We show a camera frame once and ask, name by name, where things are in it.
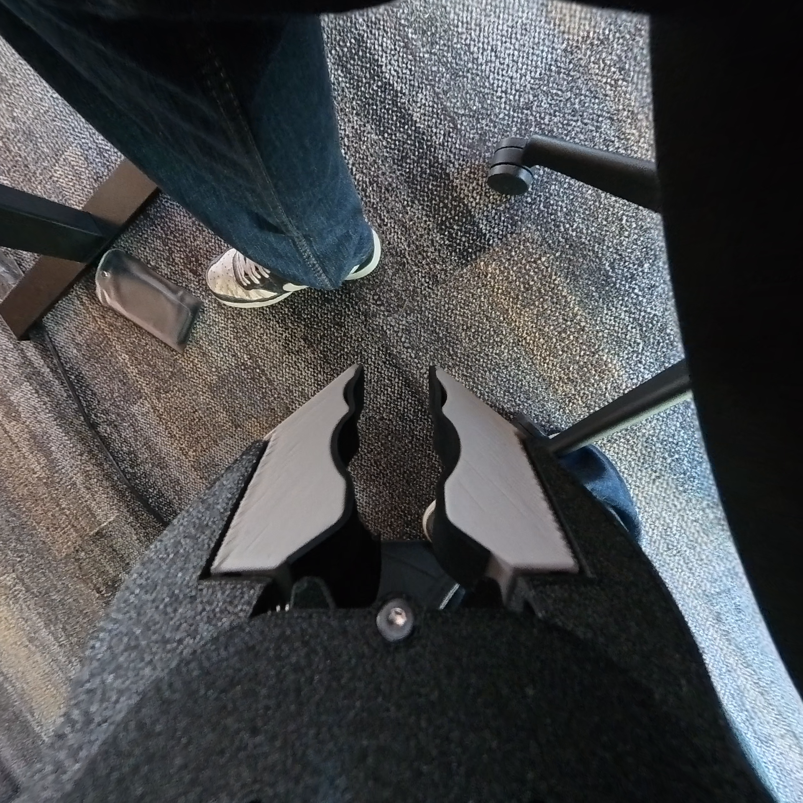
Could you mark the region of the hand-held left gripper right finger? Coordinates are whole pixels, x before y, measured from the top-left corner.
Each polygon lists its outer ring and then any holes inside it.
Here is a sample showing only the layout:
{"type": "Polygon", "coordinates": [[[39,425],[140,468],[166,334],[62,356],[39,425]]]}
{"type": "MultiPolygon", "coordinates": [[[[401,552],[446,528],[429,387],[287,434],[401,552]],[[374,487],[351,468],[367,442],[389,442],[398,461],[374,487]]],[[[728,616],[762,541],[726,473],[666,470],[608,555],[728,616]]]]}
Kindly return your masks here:
{"type": "Polygon", "coordinates": [[[429,368],[428,388],[440,464],[428,538],[440,566],[468,592],[579,577],[579,558],[516,427],[439,366],[429,368]]]}

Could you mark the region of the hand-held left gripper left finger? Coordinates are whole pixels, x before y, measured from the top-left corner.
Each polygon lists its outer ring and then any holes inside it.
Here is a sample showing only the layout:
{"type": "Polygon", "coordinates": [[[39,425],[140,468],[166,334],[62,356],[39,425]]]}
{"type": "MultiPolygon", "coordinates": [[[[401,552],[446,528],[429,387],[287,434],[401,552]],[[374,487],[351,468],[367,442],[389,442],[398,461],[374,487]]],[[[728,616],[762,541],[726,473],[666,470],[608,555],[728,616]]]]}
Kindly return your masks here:
{"type": "Polygon", "coordinates": [[[361,522],[348,470],[364,400],[364,369],[355,365],[266,437],[210,557],[210,578],[267,579],[285,603],[298,581],[317,577],[337,607],[374,602],[381,547],[361,522]]]}

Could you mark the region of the black desk leg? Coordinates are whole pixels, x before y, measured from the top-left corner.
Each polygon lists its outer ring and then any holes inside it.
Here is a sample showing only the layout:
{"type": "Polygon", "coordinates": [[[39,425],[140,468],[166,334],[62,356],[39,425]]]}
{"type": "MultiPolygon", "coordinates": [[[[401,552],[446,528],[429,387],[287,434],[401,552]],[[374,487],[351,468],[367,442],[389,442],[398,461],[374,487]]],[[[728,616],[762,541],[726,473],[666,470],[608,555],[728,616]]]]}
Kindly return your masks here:
{"type": "Polygon", "coordinates": [[[158,186],[126,159],[82,209],[1,186],[1,245],[38,255],[1,303],[2,320],[16,339],[28,337],[158,192],[158,186]]]}

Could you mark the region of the person's left grey sneaker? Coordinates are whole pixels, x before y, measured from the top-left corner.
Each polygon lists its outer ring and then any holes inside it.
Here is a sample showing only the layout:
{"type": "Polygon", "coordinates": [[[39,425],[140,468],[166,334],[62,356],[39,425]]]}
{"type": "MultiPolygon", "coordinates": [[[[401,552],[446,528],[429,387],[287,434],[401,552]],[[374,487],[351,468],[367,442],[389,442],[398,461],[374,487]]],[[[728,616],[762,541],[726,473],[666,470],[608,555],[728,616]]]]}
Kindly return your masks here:
{"type": "Polygon", "coordinates": [[[429,540],[381,543],[377,603],[401,597],[416,609],[454,610],[465,596],[466,588],[441,567],[429,540]]]}

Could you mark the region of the person's grey sneaker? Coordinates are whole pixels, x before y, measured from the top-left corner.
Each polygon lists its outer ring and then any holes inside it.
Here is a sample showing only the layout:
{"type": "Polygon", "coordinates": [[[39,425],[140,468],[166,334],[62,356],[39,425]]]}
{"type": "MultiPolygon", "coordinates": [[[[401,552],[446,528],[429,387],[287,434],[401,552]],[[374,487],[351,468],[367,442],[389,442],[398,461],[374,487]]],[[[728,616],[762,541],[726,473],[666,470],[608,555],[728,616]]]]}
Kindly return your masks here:
{"type": "Polygon", "coordinates": [[[227,307],[261,308],[278,304],[307,286],[291,283],[235,249],[229,249],[210,265],[206,285],[227,307]]]}
{"type": "Polygon", "coordinates": [[[465,596],[466,588],[441,567],[429,540],[381,543],[377,603],[401,597],[416,609],[454,610],[465,596]]]}

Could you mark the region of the person's right grey sneaker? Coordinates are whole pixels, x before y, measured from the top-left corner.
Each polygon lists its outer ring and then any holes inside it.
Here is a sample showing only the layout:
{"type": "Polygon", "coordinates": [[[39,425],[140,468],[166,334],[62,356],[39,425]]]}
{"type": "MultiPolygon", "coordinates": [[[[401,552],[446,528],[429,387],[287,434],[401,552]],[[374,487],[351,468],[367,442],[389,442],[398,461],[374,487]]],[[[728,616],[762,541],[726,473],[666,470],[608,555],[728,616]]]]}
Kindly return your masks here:
{"type": "Polygon", "coordinates": [[[235,249],[229,249],[210,265],[206,285],[227,307],[261,308],[278,304],[307,286],[291,283],[235,249]]]}

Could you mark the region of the black pouch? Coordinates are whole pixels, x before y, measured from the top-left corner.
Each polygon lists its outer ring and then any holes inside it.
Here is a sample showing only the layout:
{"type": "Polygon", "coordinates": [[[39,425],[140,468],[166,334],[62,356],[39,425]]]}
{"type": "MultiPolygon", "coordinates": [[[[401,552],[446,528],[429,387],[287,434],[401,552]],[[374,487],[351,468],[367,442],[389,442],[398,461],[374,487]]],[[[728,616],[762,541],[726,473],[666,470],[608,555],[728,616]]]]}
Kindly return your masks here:
{"type": "Polygon", "coordinates": [[[99,302],[183,353],[202,301],[121,249],[100,259],[95,273],[99,302]]]}

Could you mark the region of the black swivel chair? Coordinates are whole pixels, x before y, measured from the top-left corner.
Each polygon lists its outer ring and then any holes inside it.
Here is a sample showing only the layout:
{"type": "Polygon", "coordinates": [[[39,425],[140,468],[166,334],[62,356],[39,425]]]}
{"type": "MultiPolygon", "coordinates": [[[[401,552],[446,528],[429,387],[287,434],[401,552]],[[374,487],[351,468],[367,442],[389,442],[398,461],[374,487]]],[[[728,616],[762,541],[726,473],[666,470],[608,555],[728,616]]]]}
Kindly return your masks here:
{"type": "Polygon", "coordinates": [[[583,2],[649,16],[655,164],[547,136],[499,142],[655,210],[698,417],[760,610],[801,662],[801,2],[583,2]]]}

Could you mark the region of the person's right leg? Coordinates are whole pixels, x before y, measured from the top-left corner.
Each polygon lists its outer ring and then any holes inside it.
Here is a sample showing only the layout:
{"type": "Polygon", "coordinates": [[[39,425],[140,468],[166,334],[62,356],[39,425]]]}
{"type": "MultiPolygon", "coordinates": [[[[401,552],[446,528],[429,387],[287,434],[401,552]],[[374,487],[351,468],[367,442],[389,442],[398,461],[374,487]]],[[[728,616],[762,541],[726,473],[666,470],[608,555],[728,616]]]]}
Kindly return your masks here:
{"type": "Polygon", "coordinates": [[[2,36],[234,250],[236,292],[333,290],[376,237],[340,147],[320,17],[289,2],[2,2],[2,36]]]}

